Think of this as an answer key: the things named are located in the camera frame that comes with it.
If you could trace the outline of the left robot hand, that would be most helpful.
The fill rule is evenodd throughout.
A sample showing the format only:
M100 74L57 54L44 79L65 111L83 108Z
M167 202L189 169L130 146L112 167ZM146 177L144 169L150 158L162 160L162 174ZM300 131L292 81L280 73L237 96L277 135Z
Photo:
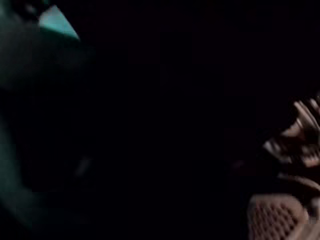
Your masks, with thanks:
M262 145L320 88L317 0L59 0L83 41L119 44L130 146L194 166L200 218L235 215L275 172Z

